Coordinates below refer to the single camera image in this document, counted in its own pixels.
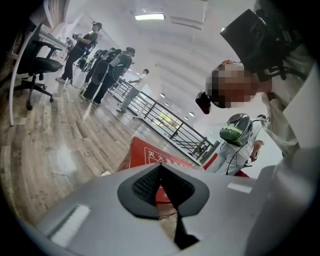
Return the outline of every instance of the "wooden floor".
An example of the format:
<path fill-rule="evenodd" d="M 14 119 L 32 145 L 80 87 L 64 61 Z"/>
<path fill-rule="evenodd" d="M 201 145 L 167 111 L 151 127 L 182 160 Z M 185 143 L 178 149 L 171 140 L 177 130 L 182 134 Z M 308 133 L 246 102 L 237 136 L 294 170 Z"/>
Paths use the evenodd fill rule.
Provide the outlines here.
<path fill-rule="evenodd" d="M 82 184 L 114 173 L 134 136 L 181 159 L 189 160 L 140 120 L 116 112 L 108 92 L 102 106 L 82 100 L 79 90 L 63 87 L 51 74 L 47 90 L 54 102 L 29 90 L 14 93 L 14 122 L 9 125 L 8 101 L 0 97 L 0 177 L 9 205 L 34 225 L 40 217 Z"/>

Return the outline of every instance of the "ceiling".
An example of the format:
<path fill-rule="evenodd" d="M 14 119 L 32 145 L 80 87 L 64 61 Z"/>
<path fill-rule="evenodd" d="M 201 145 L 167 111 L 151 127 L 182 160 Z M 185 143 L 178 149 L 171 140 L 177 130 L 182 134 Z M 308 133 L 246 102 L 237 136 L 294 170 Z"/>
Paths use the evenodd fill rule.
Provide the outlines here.
<path fill-rule="evenodd" d="M 173 104 L 172 111 L 179 116 L 194 112 L 188 121 L 193 124 L 203 117 L 195 97 L 205 88 L 206 77 L 223 60 L 239 60 L 220 36 L 221 28 L 252 9 L 255 0 L 81 0 L 81 6 L 76 4 L 72 8 L 101 22 L 117 46 L 135 48 L 135 65 L 130 69 L 138 73 L 149 69 L 151 96 Z M 135 20 L 135 15 L 148 12 L 164 13 L 166 19 Z"/>

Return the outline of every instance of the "hand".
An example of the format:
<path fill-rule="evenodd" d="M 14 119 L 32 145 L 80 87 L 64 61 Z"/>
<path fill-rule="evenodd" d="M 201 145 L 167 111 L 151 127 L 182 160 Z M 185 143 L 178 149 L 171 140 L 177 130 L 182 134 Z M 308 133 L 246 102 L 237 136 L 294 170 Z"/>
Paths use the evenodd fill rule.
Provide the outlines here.
<path fill-rule="evenodd" d="M 252 162 L 255 162 L 258 159 L 258 151 L 252 151 L 250 158 Z"/>

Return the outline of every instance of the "office chair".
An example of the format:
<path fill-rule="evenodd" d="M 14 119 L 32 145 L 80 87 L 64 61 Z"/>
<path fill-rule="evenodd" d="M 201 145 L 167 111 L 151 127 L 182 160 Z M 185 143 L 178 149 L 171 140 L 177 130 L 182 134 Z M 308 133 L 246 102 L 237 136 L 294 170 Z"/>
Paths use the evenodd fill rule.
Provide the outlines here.
<path fill-rule="evenodd" d="M 42 81 L 44 79 L 44 73 L 52 73 L 58 71 L 62 65 L 53 59 L 50 59 L 54 51 L 61 51 L 62 49 L 55 47 L 53 44 L 48 42 L 39 41 L 39 32 L 41 29 L 41 25 L 35 30 L 32 35 L 29 43 L 27 44 L 20 64 L 18 66 L 17 74 L 25 74 L 28 73 L 29 76 L 32 77 L 32 81 L 27 81 L 22 79 L 22 83 L 19 86 L 16 86 L 14 91 L 21 91 L 24 89 L 30 89 L 29 96 L 26 102 L 26 108 L 31 111 L 33 106 L 31 104 L 31 96 L 33 90 L 41 92 L 45 95 L 50 96 L 50 102 L 54 101 L 53 95 L 46 91 L 46 86 L 43 83 L 37 83 L 36 78 L 39 74 L 39 80 Z M 37 57 L 40 49 L 43 46 L 49 47 L 51 50 L 46 58 Z"/>

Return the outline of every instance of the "camera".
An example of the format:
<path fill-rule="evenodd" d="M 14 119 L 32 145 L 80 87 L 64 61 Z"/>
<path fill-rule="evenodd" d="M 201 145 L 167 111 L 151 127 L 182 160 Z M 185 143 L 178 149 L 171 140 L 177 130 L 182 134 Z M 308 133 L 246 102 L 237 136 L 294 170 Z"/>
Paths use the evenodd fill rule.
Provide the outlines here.
<path fill-rule="evenodd" d="M 284 66 L 286 58 L 303 40 L 270 0 L 260 0 L 255 12 L 246 10 L 220 35 L 238 55 L 244 69 L 257 74 L 260 82 L 275 76 L 286 80 L 286 74 L 296 75 L 303 81 L 307 78 L 301 72 Z M 206 90 L 218 86 L 218 73 L 218 70 L 212 72 L 212 81 L 207 83 L 210 88 Z M 211 102 L 219 108 L 228 107 L 223 96 L 211 98 L 202 91 L 196 96 L 195 102 L 205 114 L 209 114 Z"/>

